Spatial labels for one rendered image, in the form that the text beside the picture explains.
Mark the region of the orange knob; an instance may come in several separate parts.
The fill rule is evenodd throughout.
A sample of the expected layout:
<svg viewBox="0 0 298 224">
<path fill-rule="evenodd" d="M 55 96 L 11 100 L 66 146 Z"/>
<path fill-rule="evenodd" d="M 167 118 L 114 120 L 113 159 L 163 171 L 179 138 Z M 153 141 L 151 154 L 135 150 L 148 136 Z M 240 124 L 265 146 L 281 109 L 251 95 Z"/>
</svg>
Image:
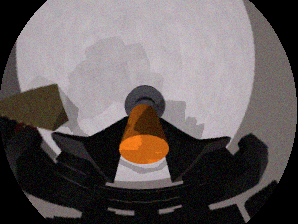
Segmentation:
<svg viewBox="0 0 298 224">
<path fill-rule="evenodd" d="M 120 144 L 120 153 L 134 164 L 152 164 L 164 159 L 169 144 L 157 113 L 149 105 L 137 105 L 130 113 Z"/>
</svg>

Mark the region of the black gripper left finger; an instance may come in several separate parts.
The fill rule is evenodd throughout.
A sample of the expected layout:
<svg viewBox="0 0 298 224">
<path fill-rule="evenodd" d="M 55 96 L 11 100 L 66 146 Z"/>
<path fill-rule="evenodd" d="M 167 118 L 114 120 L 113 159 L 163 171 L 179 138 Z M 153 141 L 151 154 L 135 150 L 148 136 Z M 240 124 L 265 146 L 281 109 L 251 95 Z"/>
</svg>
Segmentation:
<svg viewBox="0 0 298 224">
<path fill-rule="evenodd" d="M 104 131 L 92 136 L 74 136 L 68 133 L 53 132 L 52 139 L 60 151 L 72 153 L 80 159 L 88 159 L 90 164 L 104 176 L 106 183 L 114 184 L 118 161 L 120 161 L 120 144 L 129 116 L 121 117 Z"/>
</svg>

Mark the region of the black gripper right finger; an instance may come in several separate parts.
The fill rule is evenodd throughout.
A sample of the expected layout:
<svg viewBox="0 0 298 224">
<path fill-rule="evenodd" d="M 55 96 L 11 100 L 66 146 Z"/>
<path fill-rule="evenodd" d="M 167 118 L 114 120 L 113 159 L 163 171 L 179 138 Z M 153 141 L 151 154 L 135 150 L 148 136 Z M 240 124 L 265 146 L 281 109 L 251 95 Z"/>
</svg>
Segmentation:
<svg viewBox="0 0 298 224">
<path fill-rule="evenodd" d="M 216 139 L 194 139 L 194 137 L 184 133 L 181 129 L 174 127 L 168 120 L 158 119 L 164 129 L 165 139 L 168 141 L 169 149 L 165 155 L 166 165 L 168 165 L 170 180 L 172 183 L 182 181 L 185 175 L 193 165 L 201 159 L 205 153 L 217 151 L 217 149 L 229 145 L 231 137 L 222 136 Z"/>
</svg>

